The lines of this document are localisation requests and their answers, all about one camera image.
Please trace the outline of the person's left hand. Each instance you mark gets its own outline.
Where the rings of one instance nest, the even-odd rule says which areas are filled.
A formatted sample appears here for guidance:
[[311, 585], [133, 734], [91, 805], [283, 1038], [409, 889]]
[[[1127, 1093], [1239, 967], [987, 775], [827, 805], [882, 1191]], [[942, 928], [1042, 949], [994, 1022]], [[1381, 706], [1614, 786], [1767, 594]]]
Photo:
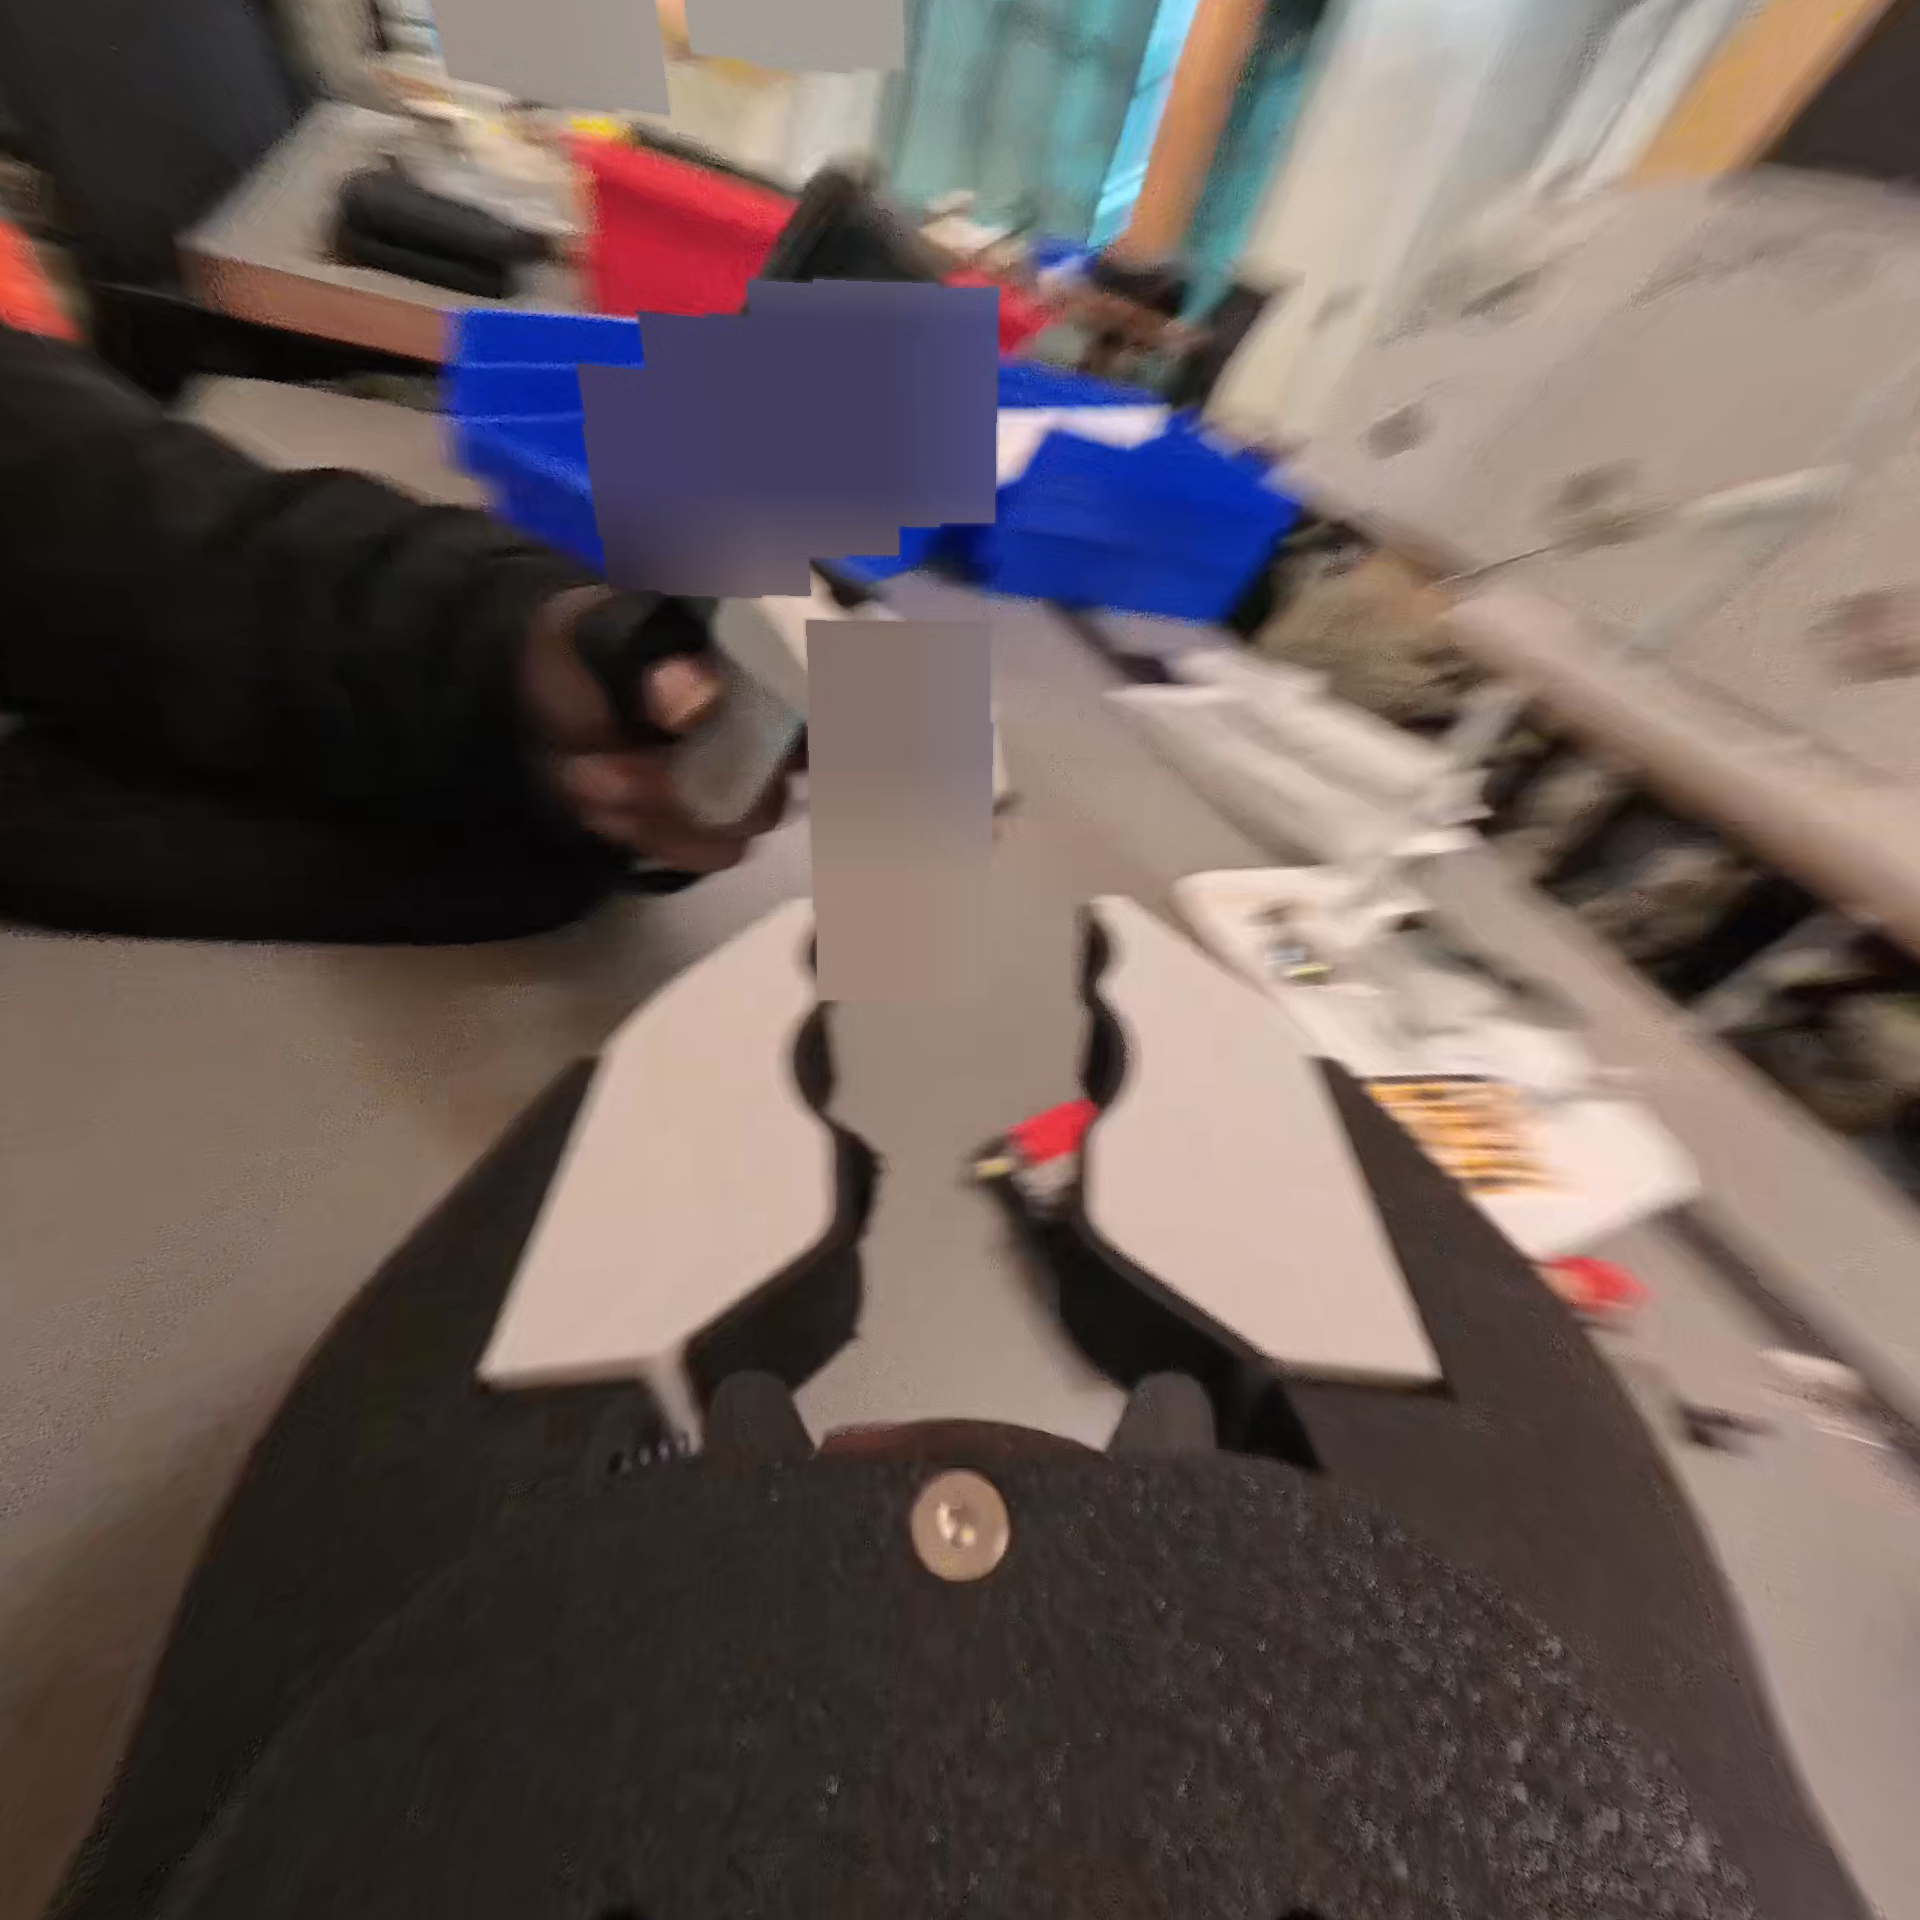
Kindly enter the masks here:
[[807, 763], [798, 736], [779, 773], [729, 823], [683, 805], [677, 752], [727, 706], [725, 665], [704, 617], [686, 603], [603, 585], [546, 601], [519, 658], [530, 750], [558, 805], [587, 834], [677, 885], [741, 864], [779, 827]]

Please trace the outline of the person's left forearm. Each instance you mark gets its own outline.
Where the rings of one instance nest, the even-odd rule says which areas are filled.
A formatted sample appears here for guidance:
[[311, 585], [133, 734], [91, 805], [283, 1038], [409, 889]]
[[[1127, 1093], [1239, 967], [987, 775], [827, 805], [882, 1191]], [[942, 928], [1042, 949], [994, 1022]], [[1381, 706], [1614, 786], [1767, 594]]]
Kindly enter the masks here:
[[265, 466], [5, 327], [5, 921], [448, 946], [587, 919], [619, 859], [551, 798], [521, 693], [590, 587], [485, 512]]

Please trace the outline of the red plastic bin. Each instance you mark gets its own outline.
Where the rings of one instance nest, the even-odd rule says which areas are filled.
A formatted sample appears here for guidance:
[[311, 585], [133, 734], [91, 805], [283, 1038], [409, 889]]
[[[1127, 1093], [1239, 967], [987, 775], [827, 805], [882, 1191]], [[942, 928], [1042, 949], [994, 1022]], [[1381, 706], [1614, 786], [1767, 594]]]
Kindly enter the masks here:
[[574, 135], [590, 311], [725, 318], [745, 309], [798, 197], [651, 149]]

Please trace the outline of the white stand with wooden board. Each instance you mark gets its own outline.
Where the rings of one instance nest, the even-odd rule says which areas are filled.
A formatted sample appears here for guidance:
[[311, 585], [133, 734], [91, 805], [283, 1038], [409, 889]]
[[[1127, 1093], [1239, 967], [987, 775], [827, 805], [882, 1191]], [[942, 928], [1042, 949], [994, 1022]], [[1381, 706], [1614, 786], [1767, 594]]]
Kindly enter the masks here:
[[[1648, 187], [1589, 199], [1536, 194], [1486, 215], [1394, 306], [1362, 357], [1472, 240], [1637, 190]], [[1518, 610], [1518, 599], [1493, 594], [1442, 606], [1442, 633], [1467, 677], [1429, 741], [1479, 779], [1488, 816], [1467, 846], [1419, 857], [1385, 848], [1339, 862], [1296, 855], [1289, 866], [1246, 878], [1179, 880], [1175, 896], [1195, 937], [1360, 1081], [1458, 1072], [1518, 1088], [1543, 1122], [1559, 1186], [1472, 1200], [1527, 1257], [1552, 1259], [1685, 1207], [1698, 1177], [1655, 1118], [1650, 1095], [1621, 1088], [1600, 1061], [1582, 1015], [1497, 962], [1490, 935], [1438, 923], [1442, 875], [1463, 855], [1493, 848], [1499, 782], [1522, 793], [1520, 747], [1545, 750], [1543, 779], [1570, 779], [1582, 800], [1662, 800], [1691, 816], [1696, 827], [1657, 857], [1655, 873], [1659, 882], [1680, 873], [1705, 905], [1717, 901], [1714, 857], [1737, 848], [1801, 880], [1824, 880], [1831, 901], [1883, 921], [1915, 919], [1915, 880], [1895, 880], [1915, 777], [1879, 775], [1813, 736], [1698, 699], [1682, 683], [1614, 670], [1582, 677], [1600, 661], [1552, 661], [1529, 649], [1513, 624]]]

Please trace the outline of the grey desk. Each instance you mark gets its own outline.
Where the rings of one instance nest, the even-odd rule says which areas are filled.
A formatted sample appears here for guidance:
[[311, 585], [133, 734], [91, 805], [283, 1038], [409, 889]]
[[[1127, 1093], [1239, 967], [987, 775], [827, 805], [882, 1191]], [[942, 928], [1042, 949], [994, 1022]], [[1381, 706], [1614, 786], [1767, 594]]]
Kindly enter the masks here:
[[[1058, 615], [992, 617], [1015, 805], [997, 832], [994, 1003], [848, 1019], [848, 1120], [885, 1159], [857, 1344], [800, 1399], [816, 1433], [983, 1415], [1095, 1440], [1120, 1394], [1072, 1349], [962, 1157], [1072, 1090], [1072, 923], [1093, 896], [1269, 862], [1109, 704]], [[805, 891], [800, 823], [743, 869], [523, 944], [226, 949], [5, 930], [5, 1915], [41, 1915], [121, 1760], [187, 1573], [299, 1362], [379, 1262], [562, 1067], [686, 962]], [[1735, 1589], [1794, 1765], [1879, 1915], [1915, 1915], [1915, 1440], [1781, 1351], [1847, 1342], [1913, 1403], [1902, 1349], [1808, 1330], [1819, 1243], [1913, 1237], [1774, 1097], [1657, 1040], [1646, 997], [1474, 855], [1465, 930], [1586, 1008], [1659, 1081], [1712, 1214], [1609, 1250], [1650, 1287], [1595, 1333]], [[1749, 1413], [1689, 1445], [1673, 1401]]]

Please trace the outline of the orange striped sticker sheet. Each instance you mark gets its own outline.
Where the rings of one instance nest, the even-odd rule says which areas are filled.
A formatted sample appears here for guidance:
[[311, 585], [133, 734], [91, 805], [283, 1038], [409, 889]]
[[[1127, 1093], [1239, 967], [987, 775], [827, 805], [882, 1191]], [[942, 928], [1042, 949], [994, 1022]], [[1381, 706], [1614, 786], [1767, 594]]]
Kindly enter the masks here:
[[1479, 1200], [1552, 1193], [1545, 1127], [1525, 1095], [1479, 1074], [1369, 1074], [1365, 1093], [1426, 1159]]

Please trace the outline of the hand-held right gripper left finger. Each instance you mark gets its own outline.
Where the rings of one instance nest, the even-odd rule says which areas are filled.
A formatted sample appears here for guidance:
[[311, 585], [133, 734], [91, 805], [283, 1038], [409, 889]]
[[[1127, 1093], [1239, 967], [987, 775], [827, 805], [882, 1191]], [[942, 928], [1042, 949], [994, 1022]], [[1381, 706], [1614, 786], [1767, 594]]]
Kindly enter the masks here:
[[475, 1365], [494, 1390], [713, 1397], [855, 1337], [875, 1154], [827, 1113], [814, 914], [782, 903], [601, 1047]]

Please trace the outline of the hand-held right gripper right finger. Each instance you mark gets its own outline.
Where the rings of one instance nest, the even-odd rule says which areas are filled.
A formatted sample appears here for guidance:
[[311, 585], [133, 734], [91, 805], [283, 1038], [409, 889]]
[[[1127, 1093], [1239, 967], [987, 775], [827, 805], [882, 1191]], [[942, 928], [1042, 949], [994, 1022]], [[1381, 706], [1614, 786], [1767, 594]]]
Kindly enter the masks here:
[[1273, 1374], [1438, 1387], [1323, 1058], [1141, 903], [1097, 896], [1079, 933], [1093, 1113], [1072, 1216], [1095, 1259]]

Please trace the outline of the instruction booklet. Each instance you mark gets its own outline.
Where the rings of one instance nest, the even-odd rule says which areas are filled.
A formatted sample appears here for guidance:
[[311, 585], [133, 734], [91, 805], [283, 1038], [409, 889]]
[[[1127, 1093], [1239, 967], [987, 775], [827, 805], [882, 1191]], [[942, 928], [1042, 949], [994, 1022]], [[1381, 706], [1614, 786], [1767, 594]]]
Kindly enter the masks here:
[[1442, 606], [1915, 777], [1915, 185], [1767, 167], [1497, 226], [1303, 448], [1257, 645], [1415, 722]]

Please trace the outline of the grey side table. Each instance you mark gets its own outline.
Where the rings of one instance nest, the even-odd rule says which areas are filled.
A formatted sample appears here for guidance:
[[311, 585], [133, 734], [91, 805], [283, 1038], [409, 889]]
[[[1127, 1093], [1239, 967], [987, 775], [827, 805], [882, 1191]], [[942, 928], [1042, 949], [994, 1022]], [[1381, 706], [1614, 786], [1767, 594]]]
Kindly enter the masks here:
[[297, 336], [437, 366], [448, 315], [439, 286], [343, 263], [331, 233], [343, 181], [384, 160], [405, 123], [320, 103], [178, 242], [187, 293], [208, 311]]

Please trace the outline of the orange grey striped post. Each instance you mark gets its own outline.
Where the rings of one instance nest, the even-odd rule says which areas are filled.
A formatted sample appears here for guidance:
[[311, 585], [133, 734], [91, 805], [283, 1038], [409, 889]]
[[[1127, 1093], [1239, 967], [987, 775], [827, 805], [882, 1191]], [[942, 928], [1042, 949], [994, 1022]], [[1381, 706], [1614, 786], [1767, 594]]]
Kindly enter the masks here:
[[82, 343], [82, 331], [59, 297], [41, 263], [34, 240], [7, 215], [0, 229], [2, 247], [2, 325], [32, 336]]

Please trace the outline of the black cloth bundle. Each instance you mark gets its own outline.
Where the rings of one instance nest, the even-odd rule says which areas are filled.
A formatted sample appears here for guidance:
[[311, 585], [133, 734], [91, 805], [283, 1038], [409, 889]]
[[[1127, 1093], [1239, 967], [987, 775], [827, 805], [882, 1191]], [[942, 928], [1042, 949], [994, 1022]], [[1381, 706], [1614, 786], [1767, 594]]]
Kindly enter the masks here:
[[331, 247], [345, 265], [443, 293], [501, 302], [553, 256], [539, 231], [437, 194], [391, 167], [350, 174], [338, 190]]

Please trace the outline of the toy brick car model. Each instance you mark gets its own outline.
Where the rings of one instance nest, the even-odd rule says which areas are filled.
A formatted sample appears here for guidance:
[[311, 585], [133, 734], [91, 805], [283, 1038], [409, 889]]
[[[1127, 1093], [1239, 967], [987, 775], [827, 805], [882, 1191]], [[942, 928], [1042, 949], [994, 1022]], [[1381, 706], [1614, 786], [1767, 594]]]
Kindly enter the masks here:
[[1077, 1186], [1097, 1104], [1081, 1095], [1035, 1111], [974, 1152], [967, 1175], [1031, 1216], [1061, 1211]]

